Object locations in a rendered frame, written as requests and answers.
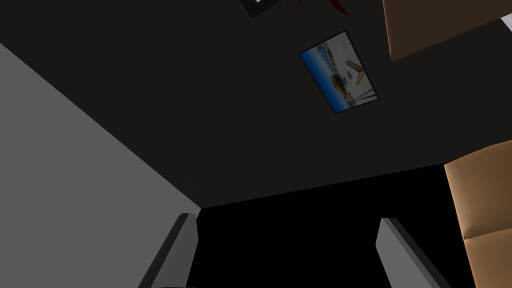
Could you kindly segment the black framed picture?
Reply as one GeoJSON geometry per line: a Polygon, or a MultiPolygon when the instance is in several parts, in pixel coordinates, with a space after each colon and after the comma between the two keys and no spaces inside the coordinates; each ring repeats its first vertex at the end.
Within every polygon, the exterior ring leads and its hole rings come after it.
{"type": "Polygon", "coordinates": [[[281,0],[240,0],[252,19],[270,9],[281,0]]]}

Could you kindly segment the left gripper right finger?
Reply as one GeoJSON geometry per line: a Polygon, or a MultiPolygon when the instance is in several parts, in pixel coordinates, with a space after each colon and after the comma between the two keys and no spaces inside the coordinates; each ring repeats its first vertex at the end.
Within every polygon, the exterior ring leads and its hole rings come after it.
{"type": "Polygon", "coordinates": [[[391,288],[452,288],[396,218],[382,218],[375,248],[391,288]]]}

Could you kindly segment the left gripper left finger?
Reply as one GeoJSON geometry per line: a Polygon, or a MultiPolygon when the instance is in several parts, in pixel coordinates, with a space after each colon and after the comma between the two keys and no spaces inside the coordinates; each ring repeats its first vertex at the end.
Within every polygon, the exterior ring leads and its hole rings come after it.
{"type": "Polygon", "coordinates": [[[196,214],[181,213],[137,288],[185,288],[198,241],[196,214]]]}

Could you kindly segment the framed blue harbour picture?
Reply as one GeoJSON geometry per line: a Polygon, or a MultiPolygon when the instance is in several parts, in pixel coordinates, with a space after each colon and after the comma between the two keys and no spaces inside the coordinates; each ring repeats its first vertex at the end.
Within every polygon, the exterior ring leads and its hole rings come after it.
{"type": "Polygon", "coordinates": [[[298,57],[334,114],[379,100],[347,29],[301,50],[298,57]]]}

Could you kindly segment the brown wooden cupboard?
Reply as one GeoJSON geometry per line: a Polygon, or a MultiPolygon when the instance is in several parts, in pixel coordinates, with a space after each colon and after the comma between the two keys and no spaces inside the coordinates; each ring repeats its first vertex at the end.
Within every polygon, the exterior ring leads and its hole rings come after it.
{"type": "Polygon", "coordinates": [[[512,0],[382,0],[392,61],[512,14],[512,0]]]}

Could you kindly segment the light brown wooden cabinet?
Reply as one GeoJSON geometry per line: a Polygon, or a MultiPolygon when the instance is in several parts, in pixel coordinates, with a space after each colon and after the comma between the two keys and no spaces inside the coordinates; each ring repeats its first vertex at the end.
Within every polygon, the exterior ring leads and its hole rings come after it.
{"type": "Polygon", "coordinates": [[[512,288],[512,140],[444,169],[475,288],[512,288]]]}

